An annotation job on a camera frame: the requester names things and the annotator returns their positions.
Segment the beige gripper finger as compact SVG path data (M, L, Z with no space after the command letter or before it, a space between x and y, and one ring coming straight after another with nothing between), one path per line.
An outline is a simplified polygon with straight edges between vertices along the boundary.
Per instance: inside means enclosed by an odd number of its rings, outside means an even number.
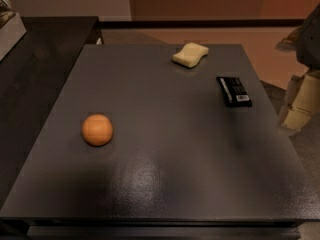
M300 131L320 111L320 71L293 75L289 81L284 104L280 109L280 125Z

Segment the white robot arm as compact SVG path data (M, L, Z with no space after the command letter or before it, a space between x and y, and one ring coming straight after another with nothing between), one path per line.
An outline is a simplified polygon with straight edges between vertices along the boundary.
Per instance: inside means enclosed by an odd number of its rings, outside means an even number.
M299 132L320 111L320 4L302 23L295 48L308 71L291 77L279 113L280 126L291 132Z

